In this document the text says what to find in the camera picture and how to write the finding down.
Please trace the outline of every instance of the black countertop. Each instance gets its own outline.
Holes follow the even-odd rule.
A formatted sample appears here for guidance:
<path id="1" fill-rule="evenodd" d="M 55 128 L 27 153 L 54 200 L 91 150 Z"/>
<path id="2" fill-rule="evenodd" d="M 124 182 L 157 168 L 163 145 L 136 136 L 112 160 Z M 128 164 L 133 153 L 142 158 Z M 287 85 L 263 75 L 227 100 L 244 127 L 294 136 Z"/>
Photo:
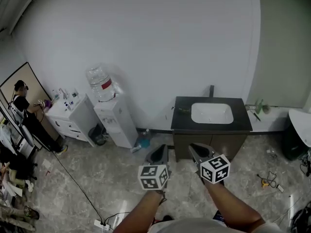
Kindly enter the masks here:
<path id="1" fill-rule="evenodd" d="M 194 103 L 225 103 L 231 108 L 233 122 L 196 123 L 191 119 L 191 106 Z M 176 97 L 171 129 L 175 133 L 244 133 L 253 130 L 242 99 L 209 97 Z"/>

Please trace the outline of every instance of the drawer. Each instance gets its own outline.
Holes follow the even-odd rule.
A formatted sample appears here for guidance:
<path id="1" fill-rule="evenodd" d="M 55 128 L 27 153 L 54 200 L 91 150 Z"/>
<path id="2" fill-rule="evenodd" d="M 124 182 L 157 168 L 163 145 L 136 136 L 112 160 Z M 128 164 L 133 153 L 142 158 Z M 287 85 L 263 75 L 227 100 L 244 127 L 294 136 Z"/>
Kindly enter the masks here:
<path id="1" fill-rule="evenodd" d="M 60 133 L 65 135 L 65 136 L 69 136 L 69 137 L 76 138 L 78 140 L 87 142 L 87 139 L 85 138 L 85 136 L 81 132 L 66 131 L 66 132 L 60 132 Z"/>
<path id="2" fill-rule="evenodd" d="M 80 131 L 79 128 L 75 125 L 75 123 L 70 121 L 63 121 L 58 119 L 51 119 L 51 122 L 58 131 L 68 132 L 71 130 Z"/>

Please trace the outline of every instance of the shoe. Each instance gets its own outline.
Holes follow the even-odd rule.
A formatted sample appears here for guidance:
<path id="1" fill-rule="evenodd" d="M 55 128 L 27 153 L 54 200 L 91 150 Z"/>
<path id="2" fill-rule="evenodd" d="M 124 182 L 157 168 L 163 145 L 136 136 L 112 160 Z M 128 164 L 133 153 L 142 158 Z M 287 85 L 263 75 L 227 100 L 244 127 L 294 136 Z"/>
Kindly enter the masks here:
<path id="1" fill-rule="evenodd" d="M 60 152 L 57 152 L 56 154 L 61 155 L 61 154 L 65 153 L 67 151 L 67 149 L 68 149 L 68 145 L 63 145 L 62 150 Z"/>
<path id="2" fill-rule="evenodd" d="M 25 183 L 27 184 L 28 191 L 33 192 L 34 190 L 34 183 L 30 182 L 30 180 L 25 180 Z"/>
<path id="3" fill-rule="evenodd" d="M 33 218 L 36 220 L 38 220 L 40 218 L 39 212 L 35 211 L 34 209 L 32 209 L 28 206 L 24 207 L 24 214 L 26 217 L 30 217 L 30 218 Z"/>

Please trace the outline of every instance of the white cabinet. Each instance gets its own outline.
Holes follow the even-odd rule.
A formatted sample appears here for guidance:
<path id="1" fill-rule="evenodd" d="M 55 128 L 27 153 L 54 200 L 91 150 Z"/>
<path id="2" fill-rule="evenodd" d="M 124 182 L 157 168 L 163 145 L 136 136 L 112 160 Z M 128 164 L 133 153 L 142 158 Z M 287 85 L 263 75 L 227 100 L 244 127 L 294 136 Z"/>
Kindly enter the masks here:
<path id="1" fill-rule="evenodd" d="M 88 96 L 80 96 L 80 101 L 76 102 L 74 108 L 65 110 L 64 101 L 58 100 L 48 112 L 45 113 L 53 127 L 62 137 L 69 136 L 81 141 L 89 142 L 93 147 L 95 143 L 88 137 L 88 132 L 102 124 L 98 119 L 93 104 Z"/>

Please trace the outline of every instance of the red label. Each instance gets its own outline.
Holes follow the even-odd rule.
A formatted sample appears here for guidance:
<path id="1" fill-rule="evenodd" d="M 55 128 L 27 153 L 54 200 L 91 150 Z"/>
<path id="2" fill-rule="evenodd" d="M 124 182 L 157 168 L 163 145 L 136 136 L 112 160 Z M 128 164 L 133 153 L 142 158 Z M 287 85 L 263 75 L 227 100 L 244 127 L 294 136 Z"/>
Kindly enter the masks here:
<path id="1" fill-rule="evenodd" d="M 105 90 L 108 86 L 111 85 L 111 79 L 109 79 L 106 83 L 102 84 L 102 89 Z"/>

